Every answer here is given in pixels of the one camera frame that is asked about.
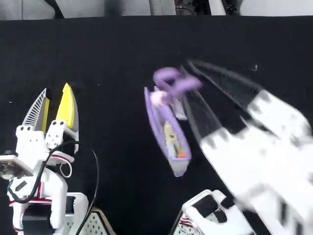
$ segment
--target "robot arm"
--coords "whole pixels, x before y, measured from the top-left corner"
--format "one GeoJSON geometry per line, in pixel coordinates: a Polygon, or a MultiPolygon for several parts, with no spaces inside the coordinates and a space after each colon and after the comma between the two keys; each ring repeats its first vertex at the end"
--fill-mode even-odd
{"type": "MultiPolygon", "coordinates": [[[[83,194],[68,194],[65,176],[62,177],[54,170],[45,167],[40,177],[40,183],[32,198],[27,203],[19,203],[14,198],[24,200],[29,198],[35,186],[35,181],[39,175],[42,164],[47,161],[49,153],[55,147],[65,141],[78,141],[78,112],[75,97],[71,87],[66,84],[63,89],[63,96],[59,106],[57,117],[52,121],[48,132],[45,134],[47,112],[49,105],[49,95],[45,89],[35,100],[28,111],[21,126],[17,127],[16,136],[18,138],[15,152],[7,152],[0,156],[0,176],[10,180],[8,196],[10,206],[13,207],[13,226],[21,234],[25,230],[41,232],[45,221],[34,223],[29,220],[36,213],[45,212],[49,224],[46,229],[52,228],[54,234],[68,234],[64,229],[66,220],[67,196],[76,200],[75,208],[80,214],[73,215],[71,234],[75,234],[83,217],[87,212],[88,201],[83,194]]],[[[74,154],[78,151],[77,144],[69,144],[58,151],[54,151],[46,165],[54,168],[57,165],[70,164],[74,161],[74,154]]]]}
{"type": "MultiPolygon", "coordinates": [[[[313,234],[313,141],[306,118],[258,84],[215,65],[193,61],[175,71],[176,80],[194,76],[203,85],[217,87],[253,121],[243,120],[244,128],[231,134],[201,90],[175,97],[185,108],[202,152],[234,196],[234,204],[224,210],[227,221],[222,223],[209,220],[214,210],[204,213],[195,203],[184,204],[184,216],[198,229],[195,234],[253,234],[240,212],[246,210],[255,212],[272,235],[313,234]]],[[[159,76],[162,73],[167,77],[168,68],[158,71],[159,76]]],[[[213,192],[207,194],[214,198],[213,192]]]]}

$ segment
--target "black cable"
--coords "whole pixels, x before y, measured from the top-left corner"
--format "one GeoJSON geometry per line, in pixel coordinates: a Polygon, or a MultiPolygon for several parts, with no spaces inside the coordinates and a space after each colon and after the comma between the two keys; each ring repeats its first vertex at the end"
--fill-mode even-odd
{"type": "MultiPolygon", "coordinates": [[[[49,152],[49,155],[48,155],[47,159],[46,159],[45,161],[43,161],[43,163],[42,163],[42,165],[41,165],[41,167],[40,167],[39,173],[38,173],[38,175],[37,175],[37,178],[36,178],[34,187],[33,187],[31,193],[28,195],[27,198],[25,198],[25,199],[20,199],[20,198],[12,191],[12,189],[11,189],[10,187],[8,187],[8,192],[12,195],[13,199],[14,199],[17,203],[25,204],[25,203],[29,202],[29,201],[34,197],[34,195],[35,195],[35,193],[36,193],[36,190],[37,190],[37,188],[38,188],[38,186],[39,186],[39,183],[40,183],[40,180],[41,180],[41,176],[43,175],[44,169],[45,169],[45,167],[46,167],[46,165],[47,165],[47,162],[49,161],[51,155],[52,155],[55,151],[60,150],[63,146],[68,145],[68,144],[70,144],[70,143],[78,144],[78,145],[85,145],[84,143],[79,142],[79,141],[67,141],[67,142],[64,142],[64,143],[60,144],[59,146],[53,148],[53,149],[49,152]]],[[[95,202],[95,200],[96,200],[96,197],[97,197],[97,195],[98,195],[98,189],[99,189],[99,179],[100,179],[99,171],[100,171],[100,170],[99,170],[98,157],[97,157],[96,153],[94,152],[94,150],[93,150],[92,148],[89,148],[89,149],[90,149],[90,151],[93,153],[94,158],[95,158],[95,161],[96,161],[96,167],[97,167],[96,187],[95,187],[95,190],[94,190],[93,199],[92,199],[92,201],[91,201],[91,203],[90,203],[90,205],[89,205],[89,208],[88,208],[88,210],[87,210],[87,213],[86,213],[86,215],[85,215],[85,217],[84,217],[84,219],[83,219],[81,225],[79,226],[79,228],[78,228],[78,230],[77,230],[77,232],[76,232],[76,235],[79,235],[79,233],[80,233],[81,230],[83,229],[83,227],[84,227],[84,225],[85,225],[85,223],[86,223],[88,217],[90,216],[91,210],[92,210],[93,204],[94,204],[94,202],[95,202]]]]}
{"type": "Polygon", "coordinates": [[[53,9],[54,9],[54,18],[55,19],[64,19],[61,9],[57,4],[56,0],[45,0],[53,9]]]}

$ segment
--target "wall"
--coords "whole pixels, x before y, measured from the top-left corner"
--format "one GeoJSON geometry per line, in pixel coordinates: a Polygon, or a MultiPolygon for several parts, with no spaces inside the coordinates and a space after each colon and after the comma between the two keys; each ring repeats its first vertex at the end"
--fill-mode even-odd
{"type": "Polygon", "coordinates": [[[244,0],[244,16],[304,16],[313,15],[313,0],[244,0]]]}

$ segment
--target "black surface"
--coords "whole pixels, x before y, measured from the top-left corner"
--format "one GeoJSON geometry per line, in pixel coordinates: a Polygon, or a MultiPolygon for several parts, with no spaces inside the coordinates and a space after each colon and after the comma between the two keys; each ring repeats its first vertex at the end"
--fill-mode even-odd
{"type": "Polygon", "coordinates": [[[22,224],[25,235],[53,235],[50,225],[51,205],[30,204],[23,213],[22,224]]]}
{"type": "MultiPolygon", "coordinates": [[[[44,87],[52,89],[51,121],[68,82],[78,104],[80,139],[100,158],[96,206],[119,235],[166,235],[185,201],[206,188],[225,189],[186,123],[194,158],[183,177],[173,176],[145,111],[143,87],[152,88],[153,72],[187,58],[211,62],[255,80],[312,122],[312,24],[312,17],[0,22],[0,148],[15,148],[16,126],[44,87]]],[[[221,114],[233,108],[219,96],[212,103],[221,114]]],[[[222,123],[232,120],[222,116],[222,123]]],[[[82,150],[73,164],[70,191],[90,197],[94,169],[92,156],[82,150]]],[[[6,186],[1,180],[5,216],[0,225],[9,235],[6,186]]]]}
{"type": "Polygon", "coordinates": [[[193,207],[196,208],[204,218],[219,208],[217,202],[211,195],[205,196],[200,201],[196,202],[193,207]]]}

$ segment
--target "red wire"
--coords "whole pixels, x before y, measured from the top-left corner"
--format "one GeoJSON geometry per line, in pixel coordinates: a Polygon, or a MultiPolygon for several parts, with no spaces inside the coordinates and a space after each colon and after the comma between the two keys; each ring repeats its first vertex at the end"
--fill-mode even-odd
{"type": "MultiPolygon", "coordinates": [[[[17,202],[11,201],[9,203],[9,206],[12,206],[14,203],[17,203],[17,202]]],[[[51,203],[51,200],[49,200],[49,199],[32,199],[29,201],[29,203],[51,203]]]]}
{"type": "Polygon", "coordinates": [[[188,224],[188,223],[184,223],[184,222],[180,222],[179,224],[185,225],[185,226],[190,227],[190,228],[194,227],[194,226],[192,226],[192,224],[188,224]]]}

